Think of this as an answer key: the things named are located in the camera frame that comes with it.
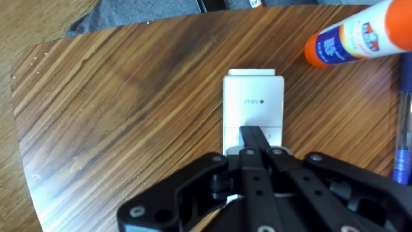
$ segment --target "blue pen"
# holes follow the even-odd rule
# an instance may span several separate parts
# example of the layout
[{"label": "blue pen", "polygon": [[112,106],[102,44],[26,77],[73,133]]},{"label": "blue pen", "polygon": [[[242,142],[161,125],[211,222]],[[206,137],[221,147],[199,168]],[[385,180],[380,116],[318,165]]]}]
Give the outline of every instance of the blue pen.
[{"label": "blue pen", "polygon": [[400,102],[393,179],[408,184],[412,153],[412,53],[402,57]]}]

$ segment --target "screw hole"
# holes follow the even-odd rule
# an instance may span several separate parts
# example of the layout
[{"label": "screw hole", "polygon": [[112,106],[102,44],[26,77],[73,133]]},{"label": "screw hole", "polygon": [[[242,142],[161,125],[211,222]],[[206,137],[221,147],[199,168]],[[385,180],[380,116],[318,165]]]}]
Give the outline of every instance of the screw hole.
[{"label": "screw hole", "polygon": [[158,210],[156,214],[154,214],[154,219],[160,223],[165,223],[165,222],[169,222],[171,219],[172,214],[171,211],[169,210]]}]

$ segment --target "screw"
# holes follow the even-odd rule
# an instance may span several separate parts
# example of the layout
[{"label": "screw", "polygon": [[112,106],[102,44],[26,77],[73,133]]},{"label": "screw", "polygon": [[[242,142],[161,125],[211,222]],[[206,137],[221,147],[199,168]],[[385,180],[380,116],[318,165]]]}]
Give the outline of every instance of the screw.
[{"label": "screw", "polygon": [[215,162],[220,162],[223,159],[221,159],[221,156],[214,156],[212,160],[214,160]]},{"label": "screw", "polygon": [[340,232],[359,232],[359,229],[353,226],[345,224],[340,228]]},{"label": "screw", "polygon": [[321,161],[321,160],[322,160],[322,156],[319,156],[319,155],[312,155],[310,159],[312,159],[313,161]]},{"label": "screw", "polygon": [[275,232],[275,229],[270,226],[263,224],[257,227],[257,232]]},{"label": "screw", "polygon": [[282,153],[283,153],[283,149],[281,149],[281,148],[273,148],[273,149],[272,149],[272,153],[273,153],[273,155],[282,155]]},{"label": "screw", "polygon": [[254,149],[246,149],[246,155],[255,155]]},{"label": "screw", "polygon": [[144,213],[145,213],[145,209],[142,205],[131,207],[130,211],[129,211],[131,218],[139,218]]}]

